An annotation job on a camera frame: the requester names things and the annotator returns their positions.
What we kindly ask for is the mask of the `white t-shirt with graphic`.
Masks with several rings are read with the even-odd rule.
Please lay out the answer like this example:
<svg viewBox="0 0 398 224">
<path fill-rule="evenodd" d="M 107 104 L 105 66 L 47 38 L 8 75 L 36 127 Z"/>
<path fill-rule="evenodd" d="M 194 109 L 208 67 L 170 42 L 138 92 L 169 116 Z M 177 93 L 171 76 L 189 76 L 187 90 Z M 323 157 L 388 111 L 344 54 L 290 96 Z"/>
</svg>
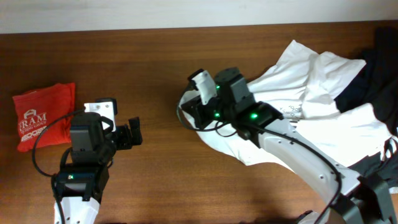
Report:
<svg viewBox="0 0 398 224">
<path fill-rule="evenodd" d="M 341 109 L 342 93 L 367 65 L 291 41 L 277 63 L 248 88 L 290 120 L 299 134 L 337 162 L 365 174 L 397 152 L 397 136 L 376 116 L 376 106 Z"/>
</svg>

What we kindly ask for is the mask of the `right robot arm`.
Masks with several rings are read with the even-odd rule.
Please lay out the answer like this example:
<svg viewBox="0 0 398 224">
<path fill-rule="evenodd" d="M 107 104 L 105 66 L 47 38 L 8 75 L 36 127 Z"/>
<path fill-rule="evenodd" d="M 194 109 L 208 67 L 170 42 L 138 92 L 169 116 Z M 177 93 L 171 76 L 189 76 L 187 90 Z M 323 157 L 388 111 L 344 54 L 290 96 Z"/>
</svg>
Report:
<svg viewBox="0 0 398 224">
<path fill-rule="evenodd" d="M 397 223 L 385 180 L 377 173 L 363 176 L 322 152 L 276 108 L 257 102 L 238 68 L 215 77 L 199 69 L 188 77 L 184 91 L 193 90 L 198 95 L 177 107 L 193 118 L 192 131 L 216 131 L 219 127 L 209 127 L 214 121 L 232 125 L 239 137 L 287 164 L 326 202 L 320 213 L 303 213 L 296 223 Z"/>
</svg>

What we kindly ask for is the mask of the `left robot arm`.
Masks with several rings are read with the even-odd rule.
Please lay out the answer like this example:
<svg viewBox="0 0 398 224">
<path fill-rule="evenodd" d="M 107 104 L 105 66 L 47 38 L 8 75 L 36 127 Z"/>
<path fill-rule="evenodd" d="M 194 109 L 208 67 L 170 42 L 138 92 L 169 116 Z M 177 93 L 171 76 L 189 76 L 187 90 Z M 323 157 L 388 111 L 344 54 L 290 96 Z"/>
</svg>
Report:
<svg viewBox="0 0 398 224">
<path fill-rule="evenodd" d="M 114 155 L 142 144 L 140 119 L 130 118 L 118 126 L 117 113 L 114 98 L 100 98 L 85 103 L 72 118 L 72 145 L 63 153 L 60 170 L 52 177 L 55 223 L 94 223 Z"/>
</svg>

